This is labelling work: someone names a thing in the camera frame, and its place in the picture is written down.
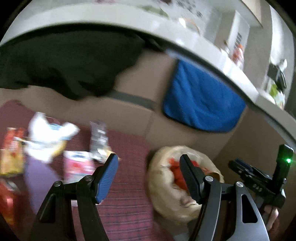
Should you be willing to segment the person right hand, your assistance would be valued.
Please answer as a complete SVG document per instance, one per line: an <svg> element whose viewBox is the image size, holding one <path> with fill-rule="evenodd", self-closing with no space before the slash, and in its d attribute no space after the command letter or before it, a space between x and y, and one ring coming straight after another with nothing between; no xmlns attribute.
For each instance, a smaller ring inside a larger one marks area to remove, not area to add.
<svg viewBox="0 0 296 241"><path fill-rule="evenodd" d="M265 226L267 231L270 231L273 227L275 220L278 218L278 208L271 205L266 205L264 207L264 212L268 214Z"/></svg>

